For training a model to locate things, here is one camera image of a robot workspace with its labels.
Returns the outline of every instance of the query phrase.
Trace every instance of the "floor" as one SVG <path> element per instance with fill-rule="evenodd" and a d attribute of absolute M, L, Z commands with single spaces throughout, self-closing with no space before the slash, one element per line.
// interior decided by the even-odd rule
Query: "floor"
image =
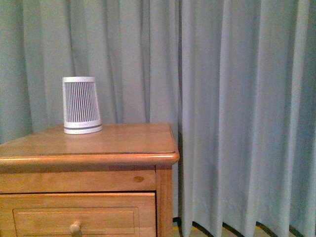
<path fill-rule="evenodd" d="M 265 233 L 262 229 L 260 229 L 259 227 L 256 227 L 254 237 L 269 237 L 269 236 L 270 235 Z M 173 228 L 173 237 L 182 237 L 179 234 L 179 229 L 177 227 Z M 193 227 L 190 237 L 207 237 L 207 235 L 203 234 L 200 230 Z M 236 235 L 234 235 L 229 230 L 223 228 L 222 237 L 236 237 Z M 295 235 L 293 235 L 292 233 L 289 233 L 289 237 L 295 237 Z"/>

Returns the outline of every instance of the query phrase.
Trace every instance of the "vent grille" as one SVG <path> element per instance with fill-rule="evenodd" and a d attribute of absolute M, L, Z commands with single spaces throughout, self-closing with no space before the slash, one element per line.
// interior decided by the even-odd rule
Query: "vent grille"
<path fill-rule="evenodd" d="M 66 122 L 100 119 L 94 82 L 65 83 Z"/>

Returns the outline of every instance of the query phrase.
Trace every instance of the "wooden drawer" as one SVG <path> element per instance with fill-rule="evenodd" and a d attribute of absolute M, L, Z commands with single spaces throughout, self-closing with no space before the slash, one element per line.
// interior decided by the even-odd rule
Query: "wooden drawer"
<path fill-rule="evenodd" d="M 0 194 L 154 190 L 154 170 L 0 174 Z"/>
<path fill-rule="evenodd" d="M 1 237 L 155 237 L 155 193 L 2 195 Z"/>

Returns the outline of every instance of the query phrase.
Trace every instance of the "drawer knob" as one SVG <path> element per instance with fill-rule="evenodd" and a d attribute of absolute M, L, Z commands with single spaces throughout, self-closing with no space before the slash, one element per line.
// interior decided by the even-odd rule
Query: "drawer knob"
<path fill-rule="evenodd" d="M 70 225 L 70 232 L 72 234 L 78 233 L 80 231 L 81 223 L 79 221 L 75 221 L 72 225 Z"/>

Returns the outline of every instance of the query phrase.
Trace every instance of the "air purifier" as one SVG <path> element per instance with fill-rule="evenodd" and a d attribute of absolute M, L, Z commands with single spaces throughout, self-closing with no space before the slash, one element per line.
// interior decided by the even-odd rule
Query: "air purifier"
<path fill-rule="evenodd" d="M 85 134 L 102 130 L 95 78 L 63 78 L 64 132 Z"/>

